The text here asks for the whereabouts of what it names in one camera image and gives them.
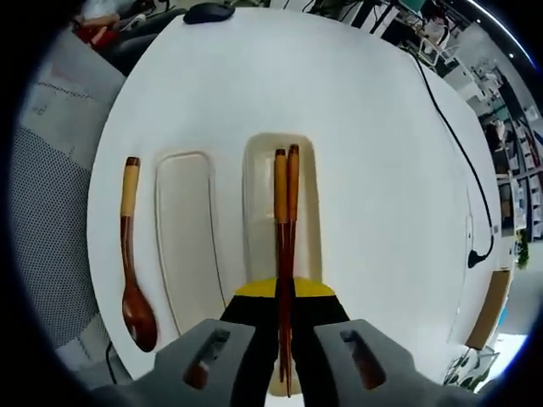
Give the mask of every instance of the chopstick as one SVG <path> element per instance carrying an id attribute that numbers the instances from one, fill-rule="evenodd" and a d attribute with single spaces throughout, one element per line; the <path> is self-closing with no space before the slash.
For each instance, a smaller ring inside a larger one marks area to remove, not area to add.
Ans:
<path id="1" fill-rule="evenodd" d="M 299 147 L 276 150 L 274 189 L 274 215 L 277 240 L 277 278 L 279 284 L 279 380 L 287 379 L 287 395 L 291 394 L 292 357 L 291 321 L 292 301 L 290 288 L 294 276 L 294 245 L 298 218 Z"/>
<path id="2" fill-rule="evenodd" d="M 296 220 L 298 219 L 299 147 L 293 144 L 288 149 L 288 246 L 289 275 L 294 276 L 294 247 L 296 243 Z"/>
<path id="3" fill-rule="evenodd" d="M 276 224 L 276 250 L 277 250 L 277 279 L 280 285 L 281 296 L 279 298 L 279 380 L 283 382 L 287 349 L 285 348 L 284 322 L 285 309 L 283 299 L 283 280 L 285 265 L 288 256 L 287 245 L 287 222 L 288 222 L 288 200 L 287 200 L 287 157 L 284 149 L 275 152 L 274 163 L 274 216 Z"/>

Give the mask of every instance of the white rectangular dish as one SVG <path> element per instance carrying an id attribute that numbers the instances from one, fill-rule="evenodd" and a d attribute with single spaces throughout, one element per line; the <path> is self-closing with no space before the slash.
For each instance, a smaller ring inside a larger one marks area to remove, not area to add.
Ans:
<path id="1" fill-rule="evenodd" d="M 303 136 L 262 133 L 252 137 L 244 155 L 244 244 L 249 282 L 276 276 L 273 216 L 275 150 L 299 145 L 299 202 L 294 276 L 322 280 L 321 231 L 315 152 Z"/>
<path id="2" fill-rule="evenodd" d="M 224 310 L 213 236 L 211 162 L 174 153 L 157 165 L 155 210 L 160 265 L 180 334 Z"/>

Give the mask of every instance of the white table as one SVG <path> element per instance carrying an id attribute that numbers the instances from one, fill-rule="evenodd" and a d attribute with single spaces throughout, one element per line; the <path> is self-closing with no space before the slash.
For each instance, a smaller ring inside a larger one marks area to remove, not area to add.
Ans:
<path id="1" fill-rule="evenodd" d="M 495 174 L 477 118 L 451 87 L 427 75 L 499 225 Z M 174 20 L 127 78 L 104 127 L 89 192 L 88 254 L 104 324 L 127 370 L 141 376 L 154 355 L 132 342 L 120 309 L 126 157 L 138 155 L 143 163 L 135 262 L 162 348 L 177 332 L 160 274 L 152 163 L 169 149 L 211 158 L 216 249 L 228 300 L 246 280 L 244 147 L 263 131 L 299 133 L 313 142 L 323 280 L 351 319 L 370 321 L 412 351 L 422 373 L 439 380 L 447 341 L 465 340 L 477 319 L 497 253 L 467 270 L 471 240 L 484 253 L 490 238 L 473 176 L 408 55 L 337 21 L 256 8 L 239 8 L 220 24 Z M 467 275 L 478 276 L 468 294 Z M 467 327 L 451 335 L 459 321 Z"/>

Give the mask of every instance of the wall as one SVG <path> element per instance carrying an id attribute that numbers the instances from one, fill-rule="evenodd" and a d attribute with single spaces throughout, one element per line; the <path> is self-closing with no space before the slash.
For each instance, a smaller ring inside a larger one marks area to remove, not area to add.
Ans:
<path id="1" fill-rule="evenodd" d="M 456 57 L 460 59 L 463 64 L 470 68 L 478 65 L 479 61 L 482 59 L 494 60 L 496 66 L 503 75 L 507 77 L 509 83 L 511 83 L 511 87 L 523 108 L 527 109 L 536 105 L 531 92 L 509 58 L 498 48 L 495 42 L 490 39 L 490 36 L 479 24 L 471 24 L 460 34 L 458 42 L 460 47 L 456 52 Z M 517 58 L 524 58 L 524 56 L 518 55 Z"/>

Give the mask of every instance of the computer mouse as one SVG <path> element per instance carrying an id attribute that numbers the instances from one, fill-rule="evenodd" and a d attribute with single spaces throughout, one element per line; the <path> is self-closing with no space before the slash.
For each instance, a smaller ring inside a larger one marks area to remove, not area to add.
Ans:
<path id="1" fill-rule="evenodd" d="M 215 23 L 230 18 L 234 10 L 234 7 L 226 4 L 200 3 L 187 11 L 183 21 L 187 24 Z"/>

